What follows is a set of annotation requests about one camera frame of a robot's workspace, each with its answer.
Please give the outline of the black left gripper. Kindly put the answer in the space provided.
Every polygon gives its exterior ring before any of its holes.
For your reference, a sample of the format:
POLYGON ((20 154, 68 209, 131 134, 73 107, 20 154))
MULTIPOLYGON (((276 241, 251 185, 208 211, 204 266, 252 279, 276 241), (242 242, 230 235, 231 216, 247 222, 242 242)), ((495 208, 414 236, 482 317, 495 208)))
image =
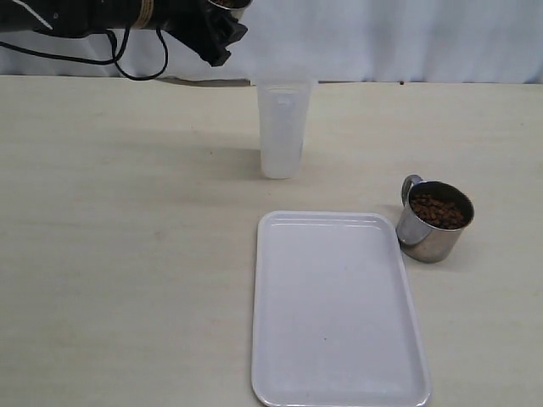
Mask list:
POLYGON ((148 29, 158 36, 169 33, 209 66, 222 66, 231 53, 225 47, 239 42, 248 28, 232 11, 211 1, 149 1, 148 29))

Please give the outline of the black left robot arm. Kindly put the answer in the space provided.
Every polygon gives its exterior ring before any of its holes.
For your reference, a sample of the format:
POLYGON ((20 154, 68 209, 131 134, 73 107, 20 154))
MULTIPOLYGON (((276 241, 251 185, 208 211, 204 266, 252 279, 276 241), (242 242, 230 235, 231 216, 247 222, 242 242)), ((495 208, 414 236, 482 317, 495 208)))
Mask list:
POLYGON ((47 54, 5 42, 1 45, 41 58, 108 65, 121 58, 130 31, 155 31, 159 37, 166 32, 217 67, 230 58, 227 48, 247 33, 248 28, 239 20, 250 5, 250 1, 2 1, 2 33, 34 31, 64 39, 106 34, 113 29, 123 29, 125 34, 120 51, 106 60, 47 54))

